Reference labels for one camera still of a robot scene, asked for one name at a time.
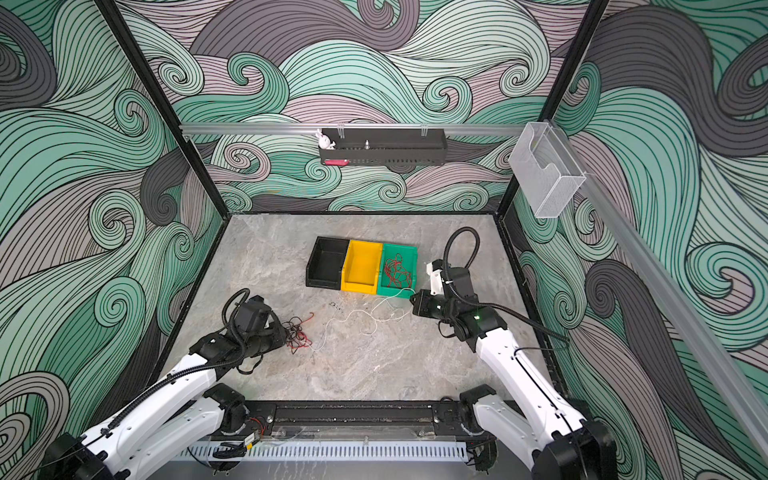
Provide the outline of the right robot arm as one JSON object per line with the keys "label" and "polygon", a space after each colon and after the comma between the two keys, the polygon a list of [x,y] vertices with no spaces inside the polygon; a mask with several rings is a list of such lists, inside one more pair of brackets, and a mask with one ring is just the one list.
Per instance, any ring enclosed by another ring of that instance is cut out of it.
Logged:
{"label": "right robot arm", "polygon": [[469,263],[456,266],[449,256],[463,233],[480,238],[472,227],[453,232],[441,258],[427,266],[430,286],[414,293],[413,313],[448,327],[446,338],[465,343],[502,382],[515,404],[482,385],[460,397],[463,427],[470,435],[490,434],[505,445],[534,479],[615,479],[617,443],[601,422],[572,406],[529,359],[503,319],[508,314],[528,323],[508,307],[482,302],[476,295]]}

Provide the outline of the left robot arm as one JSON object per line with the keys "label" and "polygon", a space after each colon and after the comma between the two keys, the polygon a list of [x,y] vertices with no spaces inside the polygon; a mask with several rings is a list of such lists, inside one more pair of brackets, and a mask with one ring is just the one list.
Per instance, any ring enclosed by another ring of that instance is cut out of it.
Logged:
{"label": "left robot arm", "polygon": [[250,411],[242,394],[223,384],[247,359],[285,346],[288,333],[260,296],[244,288],[222,309],[221,329],[200,338],[162,379],[114,415],[47,449],[36,479],[146,479],[199,439],[243,434]]}

